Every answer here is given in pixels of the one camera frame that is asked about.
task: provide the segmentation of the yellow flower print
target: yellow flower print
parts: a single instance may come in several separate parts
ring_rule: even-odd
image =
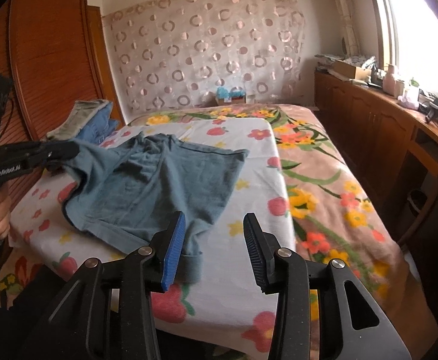
[[[319,319],[319,299],[317,297],[317,290],[312,289],[309,292],[311,294],[311,321],[317,321]]]
[[[362,212],[352,210],[347,212],[344,217],[352,227],[367,226],[366,216]]]
[[[386,277],[389,272],[390,265],[382,261],[374,262],[374,273],[382,278]]]
[[[333,259],[341,259],[343,262],[345,262],[347,265],[349,264],[349,255],[345,251],[338,251],[337,249],[331,249],[327,255],[323,259],[324,264],[329,264],[329,261]]]
[[[388,295],[388,291],[389,291],[389,285],[384,283],[377,288],[376,293],[377,295],[379,295],[380,298],[385,299]]]
[[[241,221],[235,221],[234,223],[229,223],[227,227],[229,228],[229,235],[231,237],[234,237],[235,235],[238,235],[243,231]]]
[[[359,204],[359,207],[366,212],[374,211],[374,207],[372,206],[372,203],[368,200],[362,200]]]
[[[293,217],[303,219],[316,209],[316,198],[311,193],[298,188],[290,190],[295,196],[289,196],[290,213]]]
[[[296,145],[291,142],[282,142],[278,144],[277,147],[280,147],[281,149],[291,149],[293,147],[296,147]]]
[[[241,178],[237,180],[236,189],[238,191],[240,191],[242,188],[249,188],[249,186],[250,186],[249,181],[243,180]]]
[[[315,142],[314,139],[311,139],[309,137],[304,138],[297,142],[298,145],[312,145]]]
[[[59,238],[59,244],[64,245],[67,242],[71,242],[71,240],[72,240],[72,232],[68,231],[67,233],[63,234]]]
[[[115,251],[110,254],[110,258],[112,259],[112,261],[123,259],[125,256],[126,255],[124,253]]]
[[[305,120],[293,120],[291,124],[294,126],[304,126],[307,122]]]
[[[355,195],[357,195],[358,193],[360,193],[362,191],[361,186],[358,183],[356,183],[355,181],[346,181],[344,183],[344,189],[347,192],[352,192]]]
[[[286,126],[280,126],[274,128],[273,132],[276,132],[277,134],[284,134],[289,131],[289,128]]]
[[[147,123],[148,125],[151,124],[163,124],[163,123],[169,123],[170,122],[170,117],[167,115],[156,115],[156,116],[151,116],[148,118]]]

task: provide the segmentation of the cabinet door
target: cabinet door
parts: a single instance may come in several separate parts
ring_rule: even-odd
[[[332,87],[332,101],[330,110],[331,139],[338,148],[348,153],[349,120],[352,98],[341,84]]]
[[[320,110],[320,121],[325,128],[330,124],[330,107],[332,100],[330,79],[323,74],[316,74],[316,106]]]
[[[407,152],[413,123],[391,104],[383,103],[373,113],[372,149],[365,179],[382,204],[394,185]]]
[[[357,175],[364,171],[361,165],[371,144],[373,112],[367,94],[353,92],[351,102],[347,148],[351,170]]]

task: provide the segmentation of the folded clothing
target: folded clothing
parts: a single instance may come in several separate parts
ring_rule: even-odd
[[[52,140],[67,140],[77,137],[79,132],[87,125],[87,123],[94,118],[94,116],[103,108],[112,104],[108,100],[77,100],[74,103],[71,113],[67,117],[67,120],[62,123],[55,130],[52,130],[46,134],[48,139]]]
[[[104,108],[100,109],[79,131],[76,138],[96,145],[101,144],[119,124],[116,120],[110,119],[113,105],[112,102],[109,102]]]
[[[128,254],[182,211],[187,231],[176,277],[199,281],[197,238],[222,214],[249,151],[143,132],[112,149],[76,142],[79,154],[63,163],[78,183],[62,206],[72,225]]]

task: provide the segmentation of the window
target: window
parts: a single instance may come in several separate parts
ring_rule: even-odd
[[[438,94],[438,19],[424,0],[389,3],[399,74]]]

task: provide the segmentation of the grey folded cloth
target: grey folded cloth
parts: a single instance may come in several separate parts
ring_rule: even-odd
[[[50,140],[72,139],[79,134],[89,120],[97,112],[109,104],[108,100],[77,100],[67,120],[55,130],[49,131],[46,137]]]

